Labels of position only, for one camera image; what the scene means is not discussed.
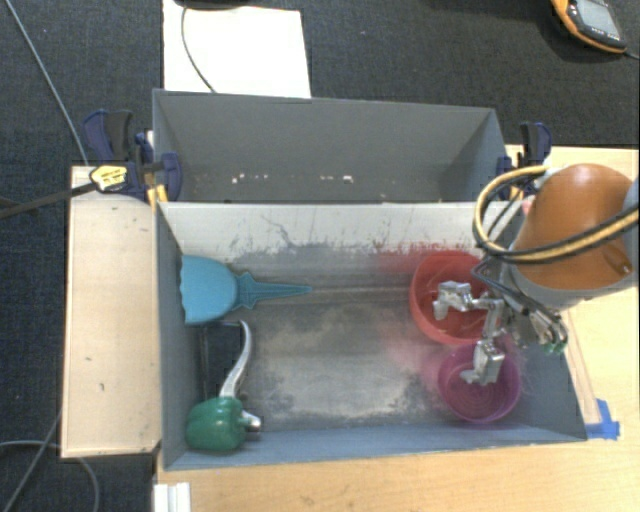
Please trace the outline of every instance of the red bowl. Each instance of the red bowl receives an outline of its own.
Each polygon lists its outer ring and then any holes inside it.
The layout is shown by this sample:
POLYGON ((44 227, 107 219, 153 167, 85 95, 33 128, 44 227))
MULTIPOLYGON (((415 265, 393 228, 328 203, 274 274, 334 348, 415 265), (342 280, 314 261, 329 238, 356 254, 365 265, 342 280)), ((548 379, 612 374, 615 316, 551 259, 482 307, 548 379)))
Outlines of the red bowl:
POLYGON ((433 301, 438 298, 438 285, 445 281, 471 283, 474 297, 487 291, 487 286, 471 277, 471 269, 480 260, 462 251, 439 251, 427 256, 413 274, 409 288, 409 309, 420 330, 433 341, 446 345, 468 345, 482 337, 486 311, 461 312, 449 308, 444 320, 436 320, 433 301))

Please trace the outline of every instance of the wooden table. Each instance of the wooden table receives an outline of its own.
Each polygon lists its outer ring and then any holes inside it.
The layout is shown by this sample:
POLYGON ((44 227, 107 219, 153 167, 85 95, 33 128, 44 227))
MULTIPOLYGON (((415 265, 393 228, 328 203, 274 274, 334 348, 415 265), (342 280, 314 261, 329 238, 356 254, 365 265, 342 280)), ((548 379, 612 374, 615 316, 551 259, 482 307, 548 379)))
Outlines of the wooden table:
MULTIPOLYGON (((554 166, 578 162, 638 173, 637 151, 554 148, 554 166)), ((194 512, 637 510, 637 289, 580 304, 567 314, 595 394, 621 423, 615 442, 169 473, 158 464, 158 482, 189 482, 194 512)))

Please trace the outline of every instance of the yellow cable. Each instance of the yellow cable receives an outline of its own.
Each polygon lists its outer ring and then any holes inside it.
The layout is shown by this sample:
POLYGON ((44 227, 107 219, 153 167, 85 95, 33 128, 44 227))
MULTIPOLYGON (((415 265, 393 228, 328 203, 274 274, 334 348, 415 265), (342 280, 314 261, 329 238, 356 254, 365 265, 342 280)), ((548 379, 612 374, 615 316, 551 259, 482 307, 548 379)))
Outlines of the yellow cable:
POLYGON ((495 244, 489 237, 487 236, 484 228, 482 227, 482 214, 484 203, 489 196, 498 186, 509 181, 513 178, 518 178, 521 176, 541 176, 547 171, 548 167, 545 166, 535 166, 535 167, 525 167, 523 169, 516 169, 515 171, 511 171, 505 174, 500 175, 498 178, 489 183, 483 190, 480 192, 478 196, 478 201, 476 203, 475 211, 474 211, 474 219, 473 224, 475 231, 478 237, 481 239, 485 248, 490 248, 492 251, 509 256, 509 259, 515 263, 536 263, 542 262, 544 260, 548 260, 550 258, 557 258, 561 256, 570 255, 576 251, 584 249, 594 243, 600 242, 604 239, 611 238, 617 234, 619 234, 620 230, 626 229, 630 227, 633 223, 638 222, 638 210, 634 210, 624 217, 618 219, 616 222, 612 223, 610 226, 602 228, 591 235, 585 236, 580 240, 575 240, 572 242, 567 242, 566 244, 560 247, 554 247, 552 249, 543 249, 537 250, 535 247, 530 249, 528 254, 511 254, 508 249, 501 247, 500 245, 495 244))

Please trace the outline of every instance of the blue funnel spout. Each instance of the blue funnel spout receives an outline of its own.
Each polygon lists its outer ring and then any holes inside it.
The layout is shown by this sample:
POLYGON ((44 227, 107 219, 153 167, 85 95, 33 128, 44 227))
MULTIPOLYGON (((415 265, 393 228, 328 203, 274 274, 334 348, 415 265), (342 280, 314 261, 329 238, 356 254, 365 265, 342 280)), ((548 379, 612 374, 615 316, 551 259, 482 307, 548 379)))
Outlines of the blue funnel spout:
POLYGON ((248 272, 236 276, 236 281, 238 283, 238 297, 233 309, 240 306, 253 309, 259 300, 303 295, 311 291, 310 286, 304 285, 258 283, 248 272))

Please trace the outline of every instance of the pink bowl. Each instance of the pink bowl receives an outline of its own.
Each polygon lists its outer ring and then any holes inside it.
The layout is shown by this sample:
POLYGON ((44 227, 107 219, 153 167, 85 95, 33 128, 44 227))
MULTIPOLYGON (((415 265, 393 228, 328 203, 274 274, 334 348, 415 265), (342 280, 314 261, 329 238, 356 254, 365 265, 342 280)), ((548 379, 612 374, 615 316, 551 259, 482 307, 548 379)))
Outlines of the pink bowl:
POLYGON ((440 251, 427 256, 413 274, 409 288, 409 309, 420 330, 433 341, 446 345, 467 345, 482 337, 486 311, 463 313, 449 308, 444 320, 433 315, 433 301, 438 285, 445 281, 471 283, 474 297, 487 290, 486 285, 471 277, 471 269, 480 260, 462 251, 440 251))
POLYGON ((514 360, 507 355, 496 383, 486 386, 467 384, 460 378, 460 372, 473 369, 474 349, 474 345, 460 347, 442 362, 438 372, 438 391, 459 418, 472 423, 490 423, 509 414, 518 403, 520 372, 514 360))

